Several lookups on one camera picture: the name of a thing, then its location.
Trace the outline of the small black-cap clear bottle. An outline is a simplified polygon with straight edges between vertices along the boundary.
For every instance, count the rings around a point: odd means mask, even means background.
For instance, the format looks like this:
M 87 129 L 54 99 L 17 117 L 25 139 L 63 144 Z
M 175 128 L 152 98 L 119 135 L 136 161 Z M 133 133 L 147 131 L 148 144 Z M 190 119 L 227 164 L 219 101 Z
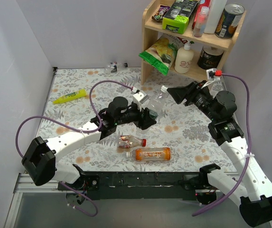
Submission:
M 128 63 L 111 62 L 104 69 L 107 73 L 116 73 L 128 67 Z

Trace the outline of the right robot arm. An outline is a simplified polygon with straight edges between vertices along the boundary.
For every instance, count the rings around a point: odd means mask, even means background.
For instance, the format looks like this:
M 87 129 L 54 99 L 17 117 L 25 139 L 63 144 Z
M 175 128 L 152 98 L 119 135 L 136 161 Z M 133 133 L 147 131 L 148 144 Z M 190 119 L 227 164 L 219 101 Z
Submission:
M 194 215 L 204 213 L 230 199 L 239 208 L 242 218 L 249 226 L 256 227 L 271 221 L 272 182 L 251 153 L 250 141 L 245 138 L 233 117 L 237 110 L 235 96 L 226 90 L 212 96 L 204 81 L 168 88 L 167 92 L 177 104 L 194 105 L 211 120 L 208 128 L 212 138 L 229 157 L 239 174 L 239 179 L 234 181 L 216 164 L 201 167 L 199 185 L 204 189 L 216 187 L 224 196 Z

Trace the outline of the clear green-label water bottle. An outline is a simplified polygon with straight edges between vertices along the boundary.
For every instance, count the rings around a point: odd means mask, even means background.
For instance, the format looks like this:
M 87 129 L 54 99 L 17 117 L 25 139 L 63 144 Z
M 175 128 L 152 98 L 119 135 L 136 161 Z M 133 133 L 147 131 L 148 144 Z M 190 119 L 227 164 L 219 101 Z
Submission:
M 166 97 L 167 92 L 158 91 L 155 95 L 153 95 L 150 98 L 147 107 L 155 109 L 158 112 L 158 114 L 160 114 L 165 104 Z

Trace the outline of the white green bottle cap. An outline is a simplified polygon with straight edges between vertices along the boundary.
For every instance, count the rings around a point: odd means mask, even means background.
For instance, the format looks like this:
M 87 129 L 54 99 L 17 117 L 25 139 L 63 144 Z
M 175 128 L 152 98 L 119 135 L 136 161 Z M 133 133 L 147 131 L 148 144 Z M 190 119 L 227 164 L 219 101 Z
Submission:
M 162 91 L 162 92 L 167 92 L 167 89 L 168 89 L 168 88 L 167 88 L 166 86 L 164 86 L 164 85 L 161 87 L 161 91 Z

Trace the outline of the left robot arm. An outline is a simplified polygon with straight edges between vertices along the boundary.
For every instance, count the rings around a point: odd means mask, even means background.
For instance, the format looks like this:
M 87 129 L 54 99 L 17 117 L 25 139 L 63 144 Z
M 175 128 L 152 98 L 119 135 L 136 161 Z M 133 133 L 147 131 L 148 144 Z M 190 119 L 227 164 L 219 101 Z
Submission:
M 59 161 L 69 153 L 84 145 L 98 142 L 116 131 L 118 125 L 134 123 L 146 130 L 156 124 L 148 108 L 139 108 L 136 103 L 129 104 L 124 97 L 115 97 L 107 108 L 78 128 L 61 136 L 33 139 L 22 158 L 22 165 L 37 186 L 51 180 L 64 181 L 74 190 L 80 190 L 85 179 L 77 165 L 64 165 Z

